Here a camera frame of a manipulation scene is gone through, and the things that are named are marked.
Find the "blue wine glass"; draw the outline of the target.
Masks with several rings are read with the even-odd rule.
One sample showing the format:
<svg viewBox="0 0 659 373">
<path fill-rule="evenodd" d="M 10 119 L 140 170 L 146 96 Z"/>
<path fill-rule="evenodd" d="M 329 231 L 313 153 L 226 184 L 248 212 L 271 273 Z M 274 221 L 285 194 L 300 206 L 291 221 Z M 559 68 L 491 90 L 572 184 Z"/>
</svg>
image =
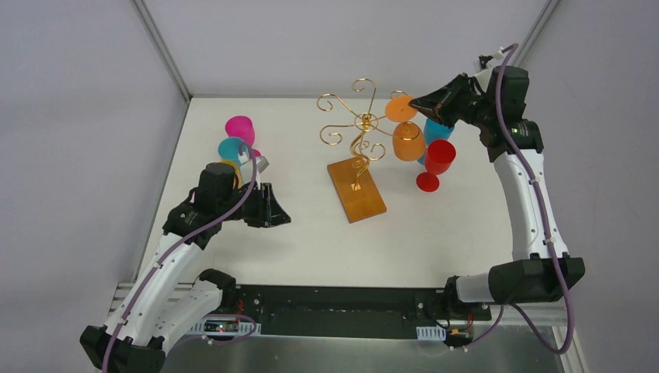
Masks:
<svg viewBox="0 0 659 373">
<path fill-rule="evenodd" d="M 446 127 L 443 124 L 434 122 L 431 119 L 426 119 L 423 135 L 426 148 L 428 148 L 432 142 L 436 140 L 448 140 L 453 132 L 453 127 Z"/>
</svg>

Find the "yellow wine glass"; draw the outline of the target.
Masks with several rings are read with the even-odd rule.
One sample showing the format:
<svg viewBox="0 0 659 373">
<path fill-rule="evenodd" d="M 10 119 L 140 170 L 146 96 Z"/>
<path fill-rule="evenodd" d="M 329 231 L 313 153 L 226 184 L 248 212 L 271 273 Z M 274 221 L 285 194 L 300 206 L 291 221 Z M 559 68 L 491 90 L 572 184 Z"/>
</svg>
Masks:
<svg viewBox="0 0 659 373">
<path fill-rule="evenodd" d="M 232 186 L 234 189 L 239 189 L 243 185 L 242 174 L 240 167 L 237 163 L 231 160 L 221 160 L 221 173 L 232 177 Z"/>
</svg>

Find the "orange wine glass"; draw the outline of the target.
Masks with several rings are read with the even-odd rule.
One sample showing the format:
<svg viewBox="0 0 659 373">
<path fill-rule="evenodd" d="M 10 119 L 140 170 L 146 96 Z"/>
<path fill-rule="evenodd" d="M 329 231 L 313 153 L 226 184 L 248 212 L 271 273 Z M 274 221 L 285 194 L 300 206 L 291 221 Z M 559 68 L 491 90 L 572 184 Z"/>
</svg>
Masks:
<svg viewBox="0 0 659 373">
<path fill-rule="evenodd" d="M 385 117 L 396 123 L 391 135 L 395 156 L 404 162 L 418 160 L 426 148 L 423 131 L 413 122 L 418 110 L 410 105 L 412 99 L 409 95 L 398 95 L 385 106 Z"/>
</svg>

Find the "red wine glass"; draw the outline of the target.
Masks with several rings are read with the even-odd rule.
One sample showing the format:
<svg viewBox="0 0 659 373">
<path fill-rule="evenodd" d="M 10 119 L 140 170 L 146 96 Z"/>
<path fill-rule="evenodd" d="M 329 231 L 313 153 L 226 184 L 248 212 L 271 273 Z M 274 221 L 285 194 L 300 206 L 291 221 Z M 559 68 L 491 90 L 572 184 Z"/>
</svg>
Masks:
<svg viewBox="0 0 659 373">
<path fill-rule="evenodd" d="M 424 192 L 434 192 L 440 186 L 439 176 L 451 167 L 457 151 L 447 140 L 435 140 L 424 154 L 425 171 L 416 178 L 417 187 Z"/>
</svg>

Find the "teal wine glass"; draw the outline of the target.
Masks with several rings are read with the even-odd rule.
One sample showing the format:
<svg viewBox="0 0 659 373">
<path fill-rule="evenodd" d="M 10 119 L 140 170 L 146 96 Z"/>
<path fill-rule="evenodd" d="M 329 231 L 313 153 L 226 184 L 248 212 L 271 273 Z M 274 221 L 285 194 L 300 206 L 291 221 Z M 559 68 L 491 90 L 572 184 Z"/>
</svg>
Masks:
<svg viewBox="0 0 659 373">
<path fill-rule="evenodd" d="M 229 137 L 218 145 L 218 154 L 221 160 L 230 161 L 241 166 L 251 159 L 248 144 L 238 137 Z"/>
</svg>

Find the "gold rack with wooden base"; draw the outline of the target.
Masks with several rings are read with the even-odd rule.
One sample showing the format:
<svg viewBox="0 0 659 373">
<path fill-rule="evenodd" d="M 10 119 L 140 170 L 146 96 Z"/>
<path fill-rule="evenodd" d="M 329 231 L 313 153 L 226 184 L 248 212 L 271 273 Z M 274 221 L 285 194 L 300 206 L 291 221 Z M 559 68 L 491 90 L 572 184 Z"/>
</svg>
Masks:
<svg viewBox="0 0 659 373">
<path fill-rule="evenodd" d="M 354 111 L 345 100 L 334 93 L 322 94 L 316 100 L 316 107 L 322 112 L 332 111 L 333 101 L 336 100 L 354 118 L 350 124 L 329 124 L 319 131 L 322 143 L 337 146 L 343 141 L 342 129 L 355 128 L 357 130 L 357 135 L 349 146 L 351 157 L 327 166 L 343 211 L 351 224 L 386 212 L 385 202 L 369 172 L 369 167 L 373 162 L 384 158 L 386 147 L 380 142 L 368 141 L 368 134 L 377 131 L 391 138 L 397 137 L 393 133 L 380 129 L 380 118 L 372 113 L 377 92 L 375 82 L 369 78 L 358 78 L 352 83 L 351 89 L 354 92 L 362 92 L 368 86 L 372 87 L 372 93 L 368 109 L 363 113 Z"/>
</svg>

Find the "pink wine glass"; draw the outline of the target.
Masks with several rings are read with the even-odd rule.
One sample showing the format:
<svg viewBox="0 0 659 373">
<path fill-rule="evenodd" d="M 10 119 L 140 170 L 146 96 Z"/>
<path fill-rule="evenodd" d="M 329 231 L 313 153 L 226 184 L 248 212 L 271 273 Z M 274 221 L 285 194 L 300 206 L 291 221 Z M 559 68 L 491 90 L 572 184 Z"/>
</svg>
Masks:
<svg viewBox="0 0 659 373">
<path fill-rule="evenodd" d="M 238 137 L 244 140 L 248 145 L 254 145 L 256 133 L 252 120 L 243 115 L 230 118 L 225 124 L 227 138 Z"/>
</svg>

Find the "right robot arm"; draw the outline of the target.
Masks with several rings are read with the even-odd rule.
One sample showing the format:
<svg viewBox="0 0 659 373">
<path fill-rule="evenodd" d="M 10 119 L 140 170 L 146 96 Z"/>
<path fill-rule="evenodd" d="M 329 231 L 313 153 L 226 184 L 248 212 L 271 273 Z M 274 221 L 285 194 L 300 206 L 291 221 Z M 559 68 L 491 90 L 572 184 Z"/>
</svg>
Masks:
<svg viewBox="0 0 659 373">
<path fill-rule="evenodd" d="M 458 319 L 472 306 L 520 305 L 563 300 L 569 316 L 569 290 L 584 276 L 557 227 L 546 189 L 544 144 L 537 123 L 524 117 L 530 79 L 517 67 L 457 75 L 444 87 L 410 100 L 427 119 L 448 127 L 459 121 L 480 130 L 479 138 L 500 179 L 512 230 L 512 260 L 486 273 L 450 277 L 441 297 L 445 315 Z"/>
</svg>

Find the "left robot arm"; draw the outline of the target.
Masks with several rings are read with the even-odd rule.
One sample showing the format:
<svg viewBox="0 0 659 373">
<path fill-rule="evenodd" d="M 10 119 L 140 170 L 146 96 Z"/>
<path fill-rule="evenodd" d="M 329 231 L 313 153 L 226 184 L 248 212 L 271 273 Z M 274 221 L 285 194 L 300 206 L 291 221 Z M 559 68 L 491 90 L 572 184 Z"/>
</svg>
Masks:
<svg viewBox="0 0 659 373">
<path fill-rule="evenodd" d="M 170 304 L 185 269 L 226 221 L 253 228 L 291 222 L 270 183 L 260 182 L 259 161 L 240 167 L 213 162 L 196 187 L 173 208 L 148 269 L 102 326 L 87 326 L 80 344 L 102 372 L 159 372 L 176 343 L 213 311 L 238 308 L 237 280 L 216 269 L 200 272 L 188 294 Z"/>
</svg>

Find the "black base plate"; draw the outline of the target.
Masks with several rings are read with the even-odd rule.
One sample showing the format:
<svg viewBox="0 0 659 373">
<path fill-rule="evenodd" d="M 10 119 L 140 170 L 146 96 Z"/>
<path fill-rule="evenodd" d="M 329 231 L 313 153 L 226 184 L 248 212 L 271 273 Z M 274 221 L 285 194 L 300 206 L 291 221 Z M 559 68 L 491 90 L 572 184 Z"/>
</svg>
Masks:
<svg viewBox="0 0 659 373">
<path fill-rule="evenodd" d="M 477 303 L 449 308 L 442 288 L 242 284 L 227 296 L 215 311 L 247 315 L 263 336 L 412 340 L 492 319 Z"/>
</svg>

